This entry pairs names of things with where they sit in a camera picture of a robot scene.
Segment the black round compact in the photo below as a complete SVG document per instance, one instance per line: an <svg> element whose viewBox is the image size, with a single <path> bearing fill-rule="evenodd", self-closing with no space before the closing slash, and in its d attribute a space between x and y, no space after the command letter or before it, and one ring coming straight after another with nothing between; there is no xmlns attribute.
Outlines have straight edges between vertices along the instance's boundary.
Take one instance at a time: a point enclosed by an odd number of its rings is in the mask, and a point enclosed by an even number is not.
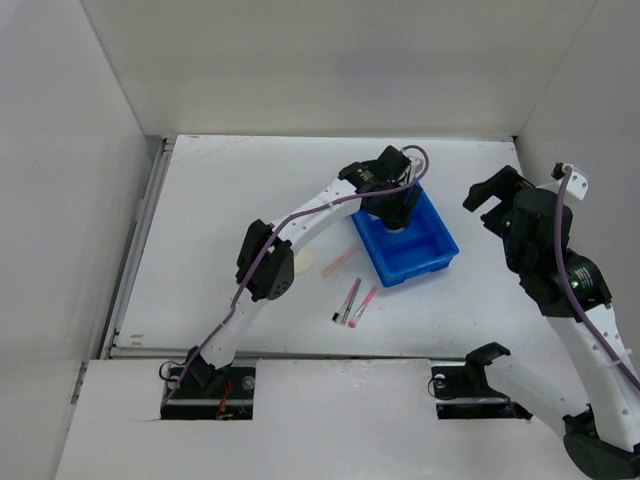
<svg viewBox="0 0 640 480"><path fill-rule="evenodd" d="M384 227L384 231L389 235L400 235L407 231L407 228L389 229Z"/></svg>

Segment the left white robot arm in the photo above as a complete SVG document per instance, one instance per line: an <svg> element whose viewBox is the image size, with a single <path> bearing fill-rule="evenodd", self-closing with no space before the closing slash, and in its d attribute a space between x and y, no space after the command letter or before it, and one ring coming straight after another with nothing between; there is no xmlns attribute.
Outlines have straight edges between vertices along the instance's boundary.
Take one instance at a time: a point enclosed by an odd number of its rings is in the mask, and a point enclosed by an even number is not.
<svg viewBox="0 0 640 480"><path fill-rule="evenodd" d="M240 340L260 310L291 288L295 257L311 240L360 211L406 227L429 164L418 145L389 145L374 160L342 168L298 210L270 223L258 219L250 224L236 261L229 312L188 354L183 376L191 387L205 397L221 390Z"/></svg>

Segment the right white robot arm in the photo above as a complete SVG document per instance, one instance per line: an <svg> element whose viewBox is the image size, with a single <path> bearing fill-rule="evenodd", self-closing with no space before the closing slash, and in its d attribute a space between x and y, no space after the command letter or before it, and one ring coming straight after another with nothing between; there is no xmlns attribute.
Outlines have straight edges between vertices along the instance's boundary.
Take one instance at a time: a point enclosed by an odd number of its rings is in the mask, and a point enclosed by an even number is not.
<svg viewBox="0 0 640 480"><path fill-rule="evenodd" d="M559 337L586 395L563 394L492 342L465 357L463 381L477 394L494 390L524 407L561 438L574 465L590 479L639 476L639 376L621 339L612 295L594 261L569 246L573 213L586 177L559 163L553 183L536 186L505 166L470 187L463 202L498 236L508 269Z"/></svg>

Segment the left metal rail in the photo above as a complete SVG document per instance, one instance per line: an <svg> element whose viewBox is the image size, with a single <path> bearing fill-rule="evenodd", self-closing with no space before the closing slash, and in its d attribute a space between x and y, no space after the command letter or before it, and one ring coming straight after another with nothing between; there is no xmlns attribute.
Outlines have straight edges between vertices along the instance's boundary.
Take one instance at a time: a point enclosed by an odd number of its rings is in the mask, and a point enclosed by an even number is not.
<svg viewBox="0 0 640 480"><path fill-rule="evenodd" d="M107 359L117 343L177 137L147 136L145 140L149 151L148 162L93 359Z"/></svg>

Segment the cream round powder puff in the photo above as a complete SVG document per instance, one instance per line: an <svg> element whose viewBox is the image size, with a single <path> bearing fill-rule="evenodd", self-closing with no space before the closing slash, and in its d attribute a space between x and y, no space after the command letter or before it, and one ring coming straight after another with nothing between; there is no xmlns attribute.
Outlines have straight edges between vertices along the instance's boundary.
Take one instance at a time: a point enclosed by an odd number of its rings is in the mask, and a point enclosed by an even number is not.
<svg viewBox="0 0 640 480"><path fill-rule="evenodd" d="M315 260L315 250L306 246L302 248L294 258L294 274L301 276L306 274L313 266Z"/></svg>

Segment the pink lip pencil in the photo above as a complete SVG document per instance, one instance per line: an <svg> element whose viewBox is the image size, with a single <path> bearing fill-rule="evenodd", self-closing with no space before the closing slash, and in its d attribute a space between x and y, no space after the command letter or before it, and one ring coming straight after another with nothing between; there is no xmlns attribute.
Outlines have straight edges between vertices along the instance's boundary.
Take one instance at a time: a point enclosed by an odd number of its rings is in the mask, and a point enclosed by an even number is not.
<svg viewBox="0 0 640 480"><path fill-rule="evenodd" d="M358 246L353 246L346 252L344 252L339 258L327 266L322 272L321 276L327 278L344 265L355 253L359 251Z"/></svg>

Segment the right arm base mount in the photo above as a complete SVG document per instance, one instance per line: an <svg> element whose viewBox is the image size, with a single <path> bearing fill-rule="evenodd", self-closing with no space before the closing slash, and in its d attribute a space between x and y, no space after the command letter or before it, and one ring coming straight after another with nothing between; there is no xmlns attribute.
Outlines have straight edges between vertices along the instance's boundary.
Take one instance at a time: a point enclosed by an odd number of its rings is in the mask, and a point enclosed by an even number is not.
<svg viewBox="0 0 640 480"><path fill-rule="evenodd" d="M525 420L533 415L507 395L472 380L463 362L431 364L428 393L439 420Z"/></svg>

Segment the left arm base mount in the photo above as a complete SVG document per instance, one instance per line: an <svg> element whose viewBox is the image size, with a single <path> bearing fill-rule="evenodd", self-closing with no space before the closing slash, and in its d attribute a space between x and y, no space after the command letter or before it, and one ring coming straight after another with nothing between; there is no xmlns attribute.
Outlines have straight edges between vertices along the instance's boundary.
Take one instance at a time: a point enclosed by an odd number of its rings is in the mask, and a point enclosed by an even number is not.
<svg viewBox="0 0 640 480"><path fill-rule="evenodd" d="M196 360L174 395L160 406L162 420L248 421L253 419L257 362L240 359L209 375Z"/></svg>

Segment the blue compartment tray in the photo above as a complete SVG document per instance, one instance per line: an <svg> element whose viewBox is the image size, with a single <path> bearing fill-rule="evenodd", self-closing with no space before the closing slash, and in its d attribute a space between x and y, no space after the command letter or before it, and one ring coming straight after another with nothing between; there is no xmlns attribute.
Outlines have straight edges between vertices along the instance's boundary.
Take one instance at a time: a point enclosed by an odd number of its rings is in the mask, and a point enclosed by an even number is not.
<svg viewBox="0 0 640 480"><path fill-rule="evenodd" d="M445 269L459 254L456 242L428 195L420 184L415 190L420 191L420 196L404 230L388 230L379 218L365 211L351 216L380 282L386 288Z"/></svg>

